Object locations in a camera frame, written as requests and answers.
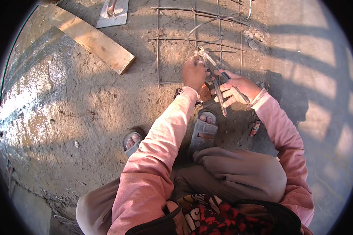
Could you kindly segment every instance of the person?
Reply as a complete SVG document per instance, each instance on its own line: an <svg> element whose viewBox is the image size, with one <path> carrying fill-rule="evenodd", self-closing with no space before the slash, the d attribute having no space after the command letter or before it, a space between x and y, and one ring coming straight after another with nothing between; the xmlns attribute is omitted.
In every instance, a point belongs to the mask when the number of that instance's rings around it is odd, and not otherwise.
<svg viewBox="0 0 353 235"><path fill-rule="evenodd" d="M194 165L172 171L207 72L198 56L182 69L184 87L144 136L134 129L120 178L82 196L76 219L88 234L312 234L314 214L301 136L278 102L249 79L225 71L224 107L245 94L267 128L278 158L213 147L216 116L199 112Z"/></svg>

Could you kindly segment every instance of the dirt ground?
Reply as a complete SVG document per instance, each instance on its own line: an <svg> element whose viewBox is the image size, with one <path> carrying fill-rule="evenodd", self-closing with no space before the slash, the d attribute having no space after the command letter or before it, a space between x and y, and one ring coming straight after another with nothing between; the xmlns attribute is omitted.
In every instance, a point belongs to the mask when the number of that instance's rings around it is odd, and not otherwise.
<svg viewBox="0 0 353 235"><path fill-rule="evenodd" d="M127 157L122 137L139 126L147 132L155 119L172 102L181 83L156 85L157 0L129 2L127 23L100 29L136 56L124 75L118 75L100 59L44 20L45 7L39 6L21 32L10 57L1 105L0 149L12 162L17 183L44 198L55 214L75 220L78 199L87 192L119 177ZM95 25L103 0L63 0L59 7ZM265 74L270 43L267 2L240 6L242 21L248 26L222 21L222 43L243 47L243 54L223 53L222 67L248 77L260 87L267 86ZM238 4L220 1L222 15L238 12ZM160 6L192 8L190 0L161 0ZM196 8L217 12L216 0L196 0ZM160 37L186 38L194 27L193 13L162 10ZM197 17L197 23L208 20ZM251 36L257 50L245 40ZM198 29L198 39L218 41L218 21ZM204 45L218 50L218 45ZM183 63L193 55L187 41L160 40L161 81L181 80ZM219 130L215 145L247 149L252 138L253 110L236 103L221 115L212 100L203 107L217 114ZM176 165L188 161L185 150L192 134L191 117Z"/></svg>

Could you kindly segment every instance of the wooden plank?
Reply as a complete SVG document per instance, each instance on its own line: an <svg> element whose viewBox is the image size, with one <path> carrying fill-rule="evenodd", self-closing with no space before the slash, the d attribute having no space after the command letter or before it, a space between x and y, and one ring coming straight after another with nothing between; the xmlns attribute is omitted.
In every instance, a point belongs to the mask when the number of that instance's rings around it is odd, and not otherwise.
<svg viewBox="0 0 353 235"><path fill-rule="evenodd" d="M134 55L107 35L54 4L46 8L45 18L118 74L123 74L135 59Z"/></svg>

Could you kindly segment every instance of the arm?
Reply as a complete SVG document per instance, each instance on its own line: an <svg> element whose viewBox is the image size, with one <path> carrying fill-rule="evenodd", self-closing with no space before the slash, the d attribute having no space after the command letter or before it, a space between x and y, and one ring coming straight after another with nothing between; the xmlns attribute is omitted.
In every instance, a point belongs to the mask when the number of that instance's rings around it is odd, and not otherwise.
<svg viewBox="0 0 353 235"><path fill-rule="evenodd" d="M280 204L298 215L301 222L308 226L314 215L314 201L306 183L306 158L302 138L285 111L268 93L253 106L256 114L267 128L286 175L287 186Z"/></svg>
<svg viewBox="0 0 353 235"><path fill-rule="evenodd" d="M182 93L154 122L139 149L128 159L120 175L108 234L125 234L136 225L165 215L166 199L174 189L169 179L171 168L205 80L204 65L197 63L197 58L190 58L183 67L186 87Z"/></svg>

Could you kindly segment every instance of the bracelet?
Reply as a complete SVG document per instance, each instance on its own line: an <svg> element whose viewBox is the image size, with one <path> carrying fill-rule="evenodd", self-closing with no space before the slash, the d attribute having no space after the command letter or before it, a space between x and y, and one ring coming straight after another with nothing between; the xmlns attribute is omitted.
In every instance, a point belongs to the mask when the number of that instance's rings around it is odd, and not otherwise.
<svg viewBox="0 0 353 235"><path fill-rule="evenodd" d="M252 108L257 102L259 102L259 100L261 99L261 98L263 98L263 96L265 95L265 93L267 93L267 89L264 89L263 91L262 91L262 93L257 97L257 99L254 101L254 103L253 104L251 104L251 105L248 105L250 108Z"/></svg>

